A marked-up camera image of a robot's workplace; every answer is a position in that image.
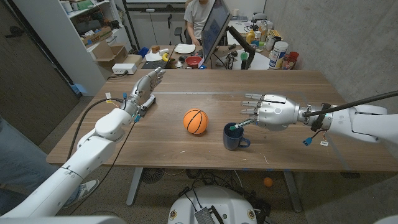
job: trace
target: blue jeans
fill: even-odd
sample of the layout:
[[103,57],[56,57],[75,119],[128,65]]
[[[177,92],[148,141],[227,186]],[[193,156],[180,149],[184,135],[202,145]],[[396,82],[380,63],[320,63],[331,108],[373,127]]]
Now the blue jeans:
[[[49,178],[57,166],[47,163],[47,157],[39,147],[0,117],[0,183],[22,185],[32,193]],[[74,201],[78,187],[65,205]],[[5,214],[25,200],[27,196],[0,189],[0,214]]]

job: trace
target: white robotic arm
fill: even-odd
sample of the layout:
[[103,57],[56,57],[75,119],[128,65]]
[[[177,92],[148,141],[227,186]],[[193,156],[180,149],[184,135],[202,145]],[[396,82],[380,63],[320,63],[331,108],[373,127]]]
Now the white robotic arm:
[[16,208],[0,218],[54,216],[69,199],[82,180],[106,162],[112,155],[116,143],[122,140],[122,125],[130,125],[141,117],[144,107],[155,100],[151,95],[162,81],[165,70],[155,69],[142,77],[132,89],[128,99],[121,104],[123,109],[113,109],[95,124],[95,129],[78,142],[77,152],[31,193]]
[[308,113],[334,108],[336,105],[300,107],[282,95],[246,94],[246,97],[258,101],[242,102],[243,106],[254,108],[242,110],[241,114],[249,114],[255,125],[270,131],[283,131],[288,125],[300,121],[311,126],[313,131],[325,129],[329,133],[362,141],[379,142],[380,139],[385,139],[398,144],[398,114],[387,114],[387,110],[380,106],[359,105],[307,116]]

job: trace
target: black strap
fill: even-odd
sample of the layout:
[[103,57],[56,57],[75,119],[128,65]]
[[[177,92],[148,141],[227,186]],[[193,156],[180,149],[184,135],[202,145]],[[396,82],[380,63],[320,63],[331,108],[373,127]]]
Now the black strap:
[[[322,106],[322,110],[329,109],[330,107],[331,107],[330,104],[324,103],[323,106]],[[320,128],[322,127],[322,121],[323,121],[323,119],[325,118],[325,116],[326,116],[326,114],[320,114],[320,115],[318,115],[317,120],[314,121],[314,122],[312,123],[312,125],[311,125],[311,130],[312,130],[312,131],[318,131],[318,129],[320,129]]]
[[220,224],[224,224],[223,219],[221,218],[221,216],[220,216],[219,213],[217,212],[217,210],[216,210],[216,208],[214,207],[214,205],[212,205],[212,206],[210,207],[210,209],[211,209],[211,212],[213,212],[213,214],[216,216],[218,222],[219,222]]

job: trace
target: table leg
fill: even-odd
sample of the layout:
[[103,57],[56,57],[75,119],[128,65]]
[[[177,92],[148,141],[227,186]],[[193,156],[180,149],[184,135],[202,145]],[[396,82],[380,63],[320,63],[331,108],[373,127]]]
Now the table leg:
[[294,182],[293,173],[291,171],[284,171],[284,177],[292,201],[293,210],[295,212],[301,212],[303,208],[301,206],[299,193],[297,192],[296,183]]
[[134,174],[132,175],[132,181],[131,181],[131,185],[130,185],[130,191],[129,191],[129,195],[127,196],[127,201],[126,201],[126,204],[128,206],[133,205],[133,203],[136,199],[138,186],[141,181],[141,175],[142,175],[143,169],[144,169],[143,167],[136,167],[134,169]]

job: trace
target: robot finger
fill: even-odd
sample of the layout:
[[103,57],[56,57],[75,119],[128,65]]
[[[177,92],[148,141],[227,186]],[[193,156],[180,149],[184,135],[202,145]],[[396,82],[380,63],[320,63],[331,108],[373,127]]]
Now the robot finger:
[[241,114],[257,115],[258,114],[258,110],[257,110],[257,108],[245,109],[245,110],[241,111]]
[[242,101],[242,106],[253,106],[253,107],[260,107],[260,102],[257,101]]
[[255,99],[255,100],[261,100],[261,99],[263,98],[263,95],[246,93],[246,94],[244,95],[244,97],[250,98],[250,99]]

